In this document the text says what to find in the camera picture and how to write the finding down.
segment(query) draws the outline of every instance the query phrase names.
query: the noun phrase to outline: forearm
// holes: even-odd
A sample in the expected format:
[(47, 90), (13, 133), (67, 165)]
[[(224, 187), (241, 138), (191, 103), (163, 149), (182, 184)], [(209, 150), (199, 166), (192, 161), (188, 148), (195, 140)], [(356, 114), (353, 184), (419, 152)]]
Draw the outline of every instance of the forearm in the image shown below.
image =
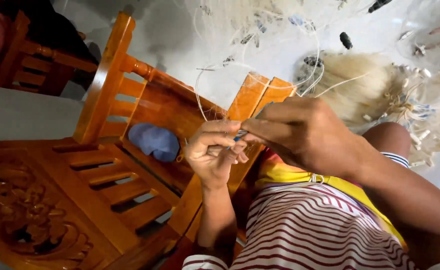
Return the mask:
[(375, 149), (367, 151), (354, 180), (364, 187), (373, 204), (400, 232), (414, 227), (440, 235), (440, 190)]
[(203, 211), (198, 229), (198, 245), (222, 252), (233, 250), (237, 237), (237, 219), (227, 185), (214, 190), (203, 188), (202, 196)]

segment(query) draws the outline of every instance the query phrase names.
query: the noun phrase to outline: white tiled floor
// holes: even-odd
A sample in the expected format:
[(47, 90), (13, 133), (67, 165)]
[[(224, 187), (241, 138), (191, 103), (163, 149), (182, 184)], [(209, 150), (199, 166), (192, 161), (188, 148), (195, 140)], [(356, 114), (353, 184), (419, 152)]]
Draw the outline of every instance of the white tiled floor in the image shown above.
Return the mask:
[[(397, 63), (406, 63), (395, 48), (395, 41), (399, 37), (401, 23), (411, 0), (393, 1), (373, 14), (348, 21), (340, 21), (319, 33), (321, 49), (340, 50), (341, 43), (338, 36), (347, 32), (354, 44), (355, 52), (383, 52), (392, 57)], [(196, 68), (205, 65), (205, 55), (200, 40), (195, 35), (192, 19), (185, 9), (179, 9), (172, 0), (56, 0), (55, 9), (72, 20), (79, 31), (86, 34), (86, 42), (94, 42), (102, 52), (106, 46), (113, 21), (118, 11), (129, 12), (136, 20), (136, 29), (133, 33), (129, 53), (157, 68), (166, 70), (188, 85), (195, 85), (198, 76)], [(291, 80), (295, 62), (314, 48), (313, 42), (302, 44), (287, 44), (277, 55), (277, 62), (281, 68), (272, 69), (269, 63), (259, 66), (261, 73), (267, 77), (277, 76)], [(207, 77), (198, 89), (201, 95), (227, 108), (233, 101), (241, 81), (231, 78)], [(79, 110), (75, 108), (65, 115), (69, 119), (50, 122), (50, 130), (38, 125), (25, 128), (25, 123), (12, 129), (14, 124), (8, 114), (16, 115), (18, 119), (29, 119), (34, 115), (42, 121), (48, 121), (49, 116), (35, 115), (35, 110), (24, 110), (19, 106), (21, 102), (10, 100), (3, 104), (0, 117), (10, 121), (10, 126), (0, 128), (0, 139), (22, 139), (30, 136), (37, 128), (43, 139), (69, 136), (73, 132)], [(52, 114), (58, 115), (59, 110), (65, 110), (64, 105), (48, 106)], [(436, 158), (436, 167), (421, 168), (418, 171), (428, 180), (440, 188), (440, 154)], [(0, 263), (0, 270), (8, 269)]]

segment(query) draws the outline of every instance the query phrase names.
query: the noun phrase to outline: blue cloth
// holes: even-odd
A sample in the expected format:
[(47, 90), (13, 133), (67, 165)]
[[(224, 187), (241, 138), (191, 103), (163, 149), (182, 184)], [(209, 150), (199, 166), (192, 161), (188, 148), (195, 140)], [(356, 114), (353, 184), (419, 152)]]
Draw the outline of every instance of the blue cloth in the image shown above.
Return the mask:
[(177, 157), (180, 144), (175, 134), (168, 129), (150, 123), (134, 125), (128, 132), (128, 139), (145, 155), (162, 162), (172, 162)]

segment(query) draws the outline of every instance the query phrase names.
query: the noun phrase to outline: striped shirt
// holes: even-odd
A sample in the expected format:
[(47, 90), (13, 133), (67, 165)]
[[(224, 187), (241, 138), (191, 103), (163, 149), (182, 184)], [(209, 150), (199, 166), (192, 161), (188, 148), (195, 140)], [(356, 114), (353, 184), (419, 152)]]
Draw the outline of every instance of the striped shirt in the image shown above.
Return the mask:
[[(230, 269), (415, 269), (398, 239), (366, 207), (319, 183), (268, 188), (250, 207), (247, 243)], [(193, 255), (184, 270), (226, 270)]]

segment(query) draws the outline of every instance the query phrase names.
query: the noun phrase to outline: wooden chair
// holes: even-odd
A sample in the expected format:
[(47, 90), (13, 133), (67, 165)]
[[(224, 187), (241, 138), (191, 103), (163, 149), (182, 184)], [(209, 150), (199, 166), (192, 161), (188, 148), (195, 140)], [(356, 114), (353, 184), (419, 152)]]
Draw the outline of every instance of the wooden chair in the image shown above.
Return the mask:
[(7, 34), (6, 50), (1, 55), (0, 87), (59, 96), (75, 69), (97, 70), (97, 65), (90, 61), (28, 40), (29, 24), (29, 19), (19, 11)]
[[(72, 137), (0, 141), (0, 260), (13, 269), (147, 269), (194, 240), (199, 178), (184, 160), (145, 156), (125, 134), (150, 122), (184, 146), (205, 120), (191, 87), (126, 53), (134, 27), (119, 13)], [(228, 111), (200, 102), (210, 119), (245, 120), (294, 90), (251, 74)], [(261, 150), (254, 145), (251, 160), (232, 168), (232, 194)]]

